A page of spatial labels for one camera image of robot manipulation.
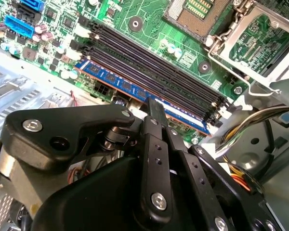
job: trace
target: blue sata port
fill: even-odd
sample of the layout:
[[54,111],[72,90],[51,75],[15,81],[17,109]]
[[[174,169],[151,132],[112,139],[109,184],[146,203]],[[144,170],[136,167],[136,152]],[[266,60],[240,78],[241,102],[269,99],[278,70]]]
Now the blue sata port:
[[33,10],[41,12],[44,9],[44,2],[41,0],[21,0],[22,4],[31,7]]
[[4,23],[11,30],[22,36],[28,37],[30,39],[33,36],[34,28],[27,23],[22,22],[18,18],[8,15],[5,17]]

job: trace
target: black ram slot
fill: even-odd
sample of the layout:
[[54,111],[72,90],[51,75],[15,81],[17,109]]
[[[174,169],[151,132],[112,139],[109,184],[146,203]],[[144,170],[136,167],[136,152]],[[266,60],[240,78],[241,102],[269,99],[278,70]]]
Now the black ram slot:
[[214,100],[216,100],[216,96],[212,95],[211,92],[206,92],[205,94],[203,89],[191,87],[193,83],[191,83],[190,81],[182,81],[182,76],[175,76],[173,71],[167,70],[167,68],[160,68],[160,66],[157,66],[155,64],[155,61],[151,60],[150,57],[145,57],[145,55],[142,54],[139,55],[138,51],[133,51],[133,48],[128,48],[127,44],[118,43],[114,40],[111,40],[110,37],[106,36],[101,36],[101,38],[97,42],[101,43],[104,40],[105,42],[103,43],[103,45],[113,49],[113,51],[121,54],[125,58],[130,59],[132,62],[141,65],[143,68],[155,73],[159,77],[162,77],[164,80],[175,84],[189,94],[195,95],[198,98],[207,101],[208,103],[212,103]]
[[159,68],[161,68],[163,71],[166,71],[173,75],[175,78],[179,78],[179,81],[181,82],[187,82],[190,88],[201,90],[205,95],[210,95],[211,97],[219,98],[222,97],[220,94],[212,90],[211,88],[205,86],[204,84],[198,82],[196,79],[188,75],[187,73],[184,73],[183,71],[178,70],[176,67],[172,66],[167,61],[164,61],[158,57],[156,57],[151,52],[147,51],[146,49],[134,44],[129,39],[125,38],[124,36],[118,34],[117,32],[113,31],[112,29],[104,26],[99,25],[92,29],[93,33],[96,32],[100,36],[100,38],[110,38],[113,37],[115,40],[119,40],[120,43],[124,43],[125,45],[128,45],[129,49],[134,49],[134,51],[137,51],[139,53],[139,56],[146,57],[147,59],[150,59],[152,63],[158,64]]
[[150,90],[155,95],[170,101],[175,105],[180,105],[183,109],[195,114],[196,116],[203,118],[206,112],[210,110],[209,108],[200,107],[198,103],[182,97],[177,92],[169,88],[165,88],[154,80],[150,80],[149,76],[144,75],[143,73],[135,70],[131,66],[102,50],[97,48],[92,49],[91,59],[98,64],[105,66],[111,71],[123,76],[128,81],[134,82],[138,86]]

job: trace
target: silver screw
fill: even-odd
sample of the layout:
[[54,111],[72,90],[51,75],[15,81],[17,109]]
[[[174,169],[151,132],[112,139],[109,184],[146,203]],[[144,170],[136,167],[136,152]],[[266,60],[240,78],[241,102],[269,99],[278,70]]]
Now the silver screw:
[[196,151],[197,151],[200,155],[203,155],[203,154],[204,154],[204,152],[203,152],[203,150],[202,150],[201,148],[196,148]]
[[173,134],[173,135],[178,135],[178,132],[176,131],[176,130],[174,130],[174,129],[171,129],[171,133]]
[[276,231],[271,222],[266,221],[265,223],[266,223],[266,225],[269,227],[270,231]]
[[274,29],[277,29],[279,26],[278,22],[271,22],[271,27],[273,27]]
[[150,120],[151,120],[152,124],[155,124],[155,125],[158,124],[158,122],[155,119],[150,119]]
[[38,132],[43,129],[43,125],[36,119],[28,119],[23,122],[23,128],[27,131]]
[[240,94],[242,94],[242,92],[243,92],[243,89],[241,87],[236,87],[234,90],[234,93],[236,95],[240,95]]
[[224,222],[223,219],[216,217],[214,221],[215,221],[215,225],[217,226],[219,231],[228,231],[228,227],[226,225],[226,222]]
[[124,114],[126,117],[130,117],[130,113],[128,113],[127,111],[122,111],[122,114]]
[[151,201],[152,204],[155,206],[155,208],[159,209],[159,210],[165,210],[167,207],[167,202],[165,200],[165,198],[163,197],[162,194],[156,192],[151,196]]
[[192,144],[193,145],[196,145],[199,143],[199,139],[197,137],[194,137],[192,140],[191,140]]

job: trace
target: green circuit board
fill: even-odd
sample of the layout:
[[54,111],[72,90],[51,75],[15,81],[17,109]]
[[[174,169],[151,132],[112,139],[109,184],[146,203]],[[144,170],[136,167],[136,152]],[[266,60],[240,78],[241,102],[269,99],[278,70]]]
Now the green circuit board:
[[[276,11],[289,19],[288,1],[275,6]],[[259,15],[247,27],[233,47],[230,58],[244,62],[252,70],[261,73],[289,45],[289,33],[273,28],[268,16]]]

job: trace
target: wire bundle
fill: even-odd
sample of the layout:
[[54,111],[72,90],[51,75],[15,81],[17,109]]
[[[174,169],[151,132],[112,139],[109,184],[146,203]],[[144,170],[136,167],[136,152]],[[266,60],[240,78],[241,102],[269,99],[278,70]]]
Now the wire bundle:
[[228,151],[228,149],[238,141],[238,139],[242,136],[243,132],[250,126],[268,121],[269,119],[288,111],[289,107],[284,105],[273,106],[260,111],[256,111],[255,113],[247,117],[242,123],[229,129],[222,136],[221,144],[216,149],[216,158],[223,156]]

